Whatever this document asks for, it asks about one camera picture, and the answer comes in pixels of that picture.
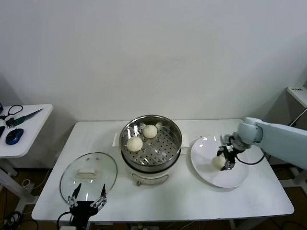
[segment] black cable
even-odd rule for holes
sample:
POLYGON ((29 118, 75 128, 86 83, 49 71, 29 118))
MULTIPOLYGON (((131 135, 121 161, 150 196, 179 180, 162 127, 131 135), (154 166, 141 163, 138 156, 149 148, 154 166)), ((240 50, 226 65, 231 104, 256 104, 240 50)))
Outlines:
POLYGON ((303 229, 306 229, 306 230, 307 230, 307 228, 306 228, 304 225, 302 225, 302 224, 300 224, 300 223, 297 223, 297 222, 294 222, 294 221, 285 221, 284 223, 282 223, 282 230, 283 230, 283 228, 284 228, 284 226, 285 226, 286 224, 296 224, 296 225, 302 227, 303 229))
POLYGON ((67 214, 70 214, 70 212, 64 212, 64 213, 62 213, 62 214, 59 216, 59 218, 58 218, 58 220, 57 220, 57 230, 59 230, 59 220, 61 219, 62 216, 67 215, 67 214))
POLYGON ((6 222, 3 226, 5 230, 16 230, 21 223, 22 215, 20 212, 12 212, 6 217, 6 222))
POLYGON ((275 220, 273 220, 272 218, 269 218, 269 219, 278 227, 278 229, 282 229, 275 220))
POLYGON ((4 205, 4 211, 3 211, 3 226, 4 226, 4 219, 5 219, 5 212, 6 212, 7 204, 8 204, 8 189, 5 188, 5 205, 4 205))
POLYGON ((307 111, 307 108, 305 108, 305 109, 303 110, 303 112, 302 112, 294 121, 290 122, 290 123, 288 124, 288 126, 290 126, 290 127, 295 127, 295 126, 296 126, 296 123, 298 122, 298 120, 301 119, 301 117, 304 115, 304 113, 305 113, 306 111, 307 111))
POLYGON ((241 163, 243 163, 243 164, 255 165, 255 164, 260 163, 260 162, 265 158, 265 154, 261 157, 261 159, 260 159, 259 161, 255 162, 255 163, 247 163, 247 162, 244 162, 244 161, 242 161, 242 160, 240 160, 240 159, 238 158, 238 155, 236 155, 236 158, 237 158, 237 160, 238 160, 239 162, 241 162, 241 163))
POLYGON ((36 230, 38 230, 38 222, 37 222, 36 220, 34 220, 34 219, 26 219, 26 220, 22 221, 22 222, 20 223, 20 225, 23 224, 23 223, 25 223, 25 222, 28 222, 28 221, 34 222, 34 223, 36 224, 36 230))

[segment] steamed bun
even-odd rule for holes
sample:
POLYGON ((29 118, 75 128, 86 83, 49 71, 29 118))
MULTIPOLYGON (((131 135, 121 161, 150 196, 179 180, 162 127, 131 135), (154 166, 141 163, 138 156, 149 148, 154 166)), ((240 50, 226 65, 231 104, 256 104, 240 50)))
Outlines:
POLYGON ((147 125, 143 132, 144 136, 149 139, 157 136, 157 133, 158 133, 158 129, 156 126, 153 126, 153 125, 147 125))
POLYGON ((137 152, 143 147, 143 141, 139 137, 132 137, 127 141, 127 148, 131 152, 137 152))
POLYGON ((218 170, 221 170, 221 168, 223 168, 225 166, 225 162, 226 162, 226 159, 223 155, 220 155, 218 157, 214 157, 212 159, 212 165, 218 170))

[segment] cable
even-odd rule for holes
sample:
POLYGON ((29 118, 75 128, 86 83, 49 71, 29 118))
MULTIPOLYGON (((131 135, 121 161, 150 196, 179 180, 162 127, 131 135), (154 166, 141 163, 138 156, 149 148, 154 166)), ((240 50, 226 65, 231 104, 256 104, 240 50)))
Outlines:
POLYGON ((297 121, 301 118, 301 116, 307 111, 307 108, 303 110, 303 112, 297 116, 297 118, 293 121, 293 122, 290 122, 290 124, 288 126, 290 127, 295 127, 296 126, 296 123, 297 121))
POLYGON ((278 223, 276 223, 276 221, 275 220, 273 220, 272 218, 269 218, 270 219, 270 221, 272 221, 277 227, 278 227, 278 229, 281 229, 281 227, 279 226, 279 224, 278 223))
POLYGON ((34 223, 36 224, 36 230, 38 230, 38 222, 37 222, 36 220, 34 220, 34 219, 26 219, 26 220, 24 220, 24 221, 21 221, 20 224, 19 224, 19 226, 20 226, 21 224, 25 223, 25 222, 28 222, 28 221, 34 222, 34 223))
POLYGON ((5 205, 4 205, 4 211, 3 211, 3 220, 1 222, 3 222, 5 219, 6 206, 8 204, 8 189, 7 188, 4 188, 4 189, 5 189, 5 205))
POLYGON ((169 227, 171 227, 175 222, 171 223, 170 225, 168 225, 165 230, 167 230, 169 227))
POLYGON ((185 226, 183 226, 180 230, 183 230, 185 227, 189 226, 189 225, 192 224, 192 223, 194 223, 194 221, 191 222, 191 223, 189 223, 189 224, 187 224, 187 225, 185 225, 185 226))
POLYGON ((247 163, 247 162, 244 162, 244 161, 242 161, 242 160, 240 160, 240 159, 238 158, 238 155, 236 155, 236 158, 237 158, 237 160, 238 160, 239 162, 241 162, 241 163, 243 163, 243 164, 255 165, 255 164, 260 163, 260 162, 265 158, 265 154, 261 157, 261 159, 260 159, 259 161, 255 162, 255 163, 247 163))
POLYGON ((306 229, 306 230, 307 230, 307 228, 306 228, 304 225, 302 225, 302 224, 300 224, 300 223, 296 223, 296 222, 294 222, 294 221, 285 221, 284 223, 282 223, 282 230, 283 230, 283 228, 284 228, 284 226, 285 226, 286 224, 297 224, 298 226, 300 226, 300 227, 302 227, 303 229, 306 229))
MULTIPOLYGON (((36 189, 36 188, 38 188, 38 187, 40 187, 40 186, 45 182, 45 180, 47 179, 47 176, 48 176, 50 170, 51 170, 51 168, 48 169, 48 171, 47 171, 47 173, 46 173, 46 176, 45 176, 45 178, 43 179, 43 181, 42 181, 38 186, 35 186, 34 188, 32 188, 32 190, 33 190, 33 189, 36 189)), ((23 188, 26 188, 27 186, 29 186, 30 183, 31 183, 31 181, 30 181, 29 179, 23 180, 23 182, 22 182, 23 188)))
POLYGON ((65 215, 67 215, 67 214, 70 214, 71 212, 64 212, 64 213, 62 213, 60 216, 59 216, 59 218, 58 218, 58 220, 57 220, 57 230, 59 230, 59 220, 61 219, 61 217, 62 216, 65 216, 65 215))
POLYGON ((3 225, 3 229, 5 230, 16 230, 21 224, 22 216, 20 212, 12 212, 6 217, 6 222, 3 225))
POLYGON ((304 225, 302 225, 302 224, 300 224, 300 223, 297 223, 297 222, 294 222, 294 221, 285 221, 285 222, 282 223, 282 226, 280 227, 279 224, 276 223, 275 220, 273 220, 272 218, 270 218, 270 220, 271 220, 280 230, 284 230, 284 227, 285 227, 286 224, 297 224, 298 226, 300 226, 300 227, 302 227, 303 229, 306 229, 306 230, 307 230, 307 228, 306 228, 304 225))

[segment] white plate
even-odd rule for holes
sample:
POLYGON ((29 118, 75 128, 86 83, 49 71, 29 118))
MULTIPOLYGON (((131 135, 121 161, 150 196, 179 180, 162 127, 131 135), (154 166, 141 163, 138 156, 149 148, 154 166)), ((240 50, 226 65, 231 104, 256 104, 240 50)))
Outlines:
MULTIPOLYGON (((248 166, 236 161, 232 170, 219 171, 212 159, 221 146, 220 137, 207 136, 197 140, 191 150, 191 161, 196 172, 207 182, 222 188, 234 188, 242 184, 248 176, 248 166)), ((246 152, 240 153, 240 160, 247 162, 246 152)))

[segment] glass lid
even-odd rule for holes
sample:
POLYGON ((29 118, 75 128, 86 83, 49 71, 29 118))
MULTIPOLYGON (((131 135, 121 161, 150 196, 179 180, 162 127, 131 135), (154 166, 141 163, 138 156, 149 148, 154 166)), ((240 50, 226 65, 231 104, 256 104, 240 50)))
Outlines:
POLYGON ((101 152, 88 153, 75 159, 66 168, 59 189, 63 199, 68 202, 68 196, 81 183, 77 201, 95 201, 100 197, 104 184, 106 193, 112 189, 116 177, 117 166, 112 157, 101 152))

